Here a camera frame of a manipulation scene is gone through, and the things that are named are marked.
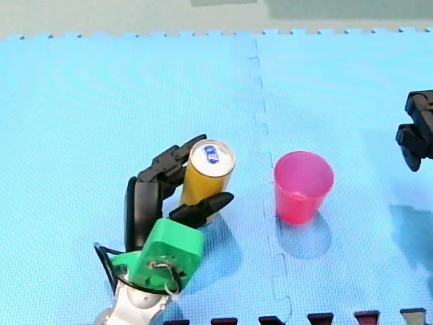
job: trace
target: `pink plastic cup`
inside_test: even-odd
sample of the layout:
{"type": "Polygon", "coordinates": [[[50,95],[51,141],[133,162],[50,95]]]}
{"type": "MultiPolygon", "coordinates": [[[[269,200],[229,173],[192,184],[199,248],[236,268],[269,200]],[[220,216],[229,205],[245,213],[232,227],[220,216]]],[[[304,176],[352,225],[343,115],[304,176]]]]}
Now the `pink plastic cup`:
{"type": "Polygon", "coordinates": [[[328,163],[305,151],[282,156],[275,166],[274,178],[277,214],[293,225],[310,221],[334,184],[328,163]]]}

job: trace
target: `yellow can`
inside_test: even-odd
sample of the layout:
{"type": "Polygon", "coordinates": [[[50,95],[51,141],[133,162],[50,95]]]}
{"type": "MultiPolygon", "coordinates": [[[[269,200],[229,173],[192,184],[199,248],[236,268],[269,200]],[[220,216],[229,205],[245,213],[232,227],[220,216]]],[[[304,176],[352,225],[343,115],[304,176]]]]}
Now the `yellow can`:
{"type": "Polygon", "coordinates": [[[234,166],[235,155],[224,143],[203,139],[194,144],[189,153],[181,204],[198,204],[204,198],[223,192],[234,166]]]}

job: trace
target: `can lid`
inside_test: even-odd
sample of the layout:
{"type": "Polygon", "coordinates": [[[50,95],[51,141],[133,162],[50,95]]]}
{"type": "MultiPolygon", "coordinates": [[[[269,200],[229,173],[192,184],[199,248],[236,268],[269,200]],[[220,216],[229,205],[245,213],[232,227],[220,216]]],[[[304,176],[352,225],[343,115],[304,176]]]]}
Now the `can lid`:
{"type": "Polygon", "coordinates": [[[221,177],[231,172],[235,165],[235,156],[222,142],[204,139],[191,149],[191,162],[200,173],[221,177]]]}

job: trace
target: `robotic hand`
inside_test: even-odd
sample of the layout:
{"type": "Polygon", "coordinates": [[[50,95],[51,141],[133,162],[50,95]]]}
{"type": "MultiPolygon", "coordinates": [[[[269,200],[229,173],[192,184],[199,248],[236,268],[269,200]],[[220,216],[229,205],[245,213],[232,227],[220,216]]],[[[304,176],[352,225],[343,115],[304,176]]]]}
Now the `robotic hand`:
{"type": "Polygon", "coordinates": [[[130,178],[125,198],[125,252],[94,244],[114,291],[114,304],[94,325],[148,325],[185,288],[198,269],[204,235],[197,230],[234,196],[223,192],[162,217],[162,202],[183,183],[189,151],[200,135],[159,154],[130,178]]]}
{"type": "Polygon", "coordinates": [[[398,126],[396,141],[412,171],[421,166],[421,159],[433,159],[433,90],[412,91],[405,110],[413,124],[398,126]]]}

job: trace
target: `blue foam mat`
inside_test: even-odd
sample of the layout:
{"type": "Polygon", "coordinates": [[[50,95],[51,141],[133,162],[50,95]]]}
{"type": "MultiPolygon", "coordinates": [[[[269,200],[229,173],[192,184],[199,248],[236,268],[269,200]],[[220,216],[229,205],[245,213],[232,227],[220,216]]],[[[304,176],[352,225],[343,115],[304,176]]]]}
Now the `blue foam mat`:
{"type": "Polygon", "coordinates": [[[429,162],[411,173],[394,136],[407,93],[432,88],[433,35],[401,31],[1,42],[0,322],[89,324],[109,306],[92,243],[122,249],[127,179],[200,133],[235,150],[236,199],[203,229],[203,264],[159,323],[431,313],[433,174],[429,162]],[[318,218],[296,229],[274,217],[272,188],[293,150],[336,174],[318,218]]]}

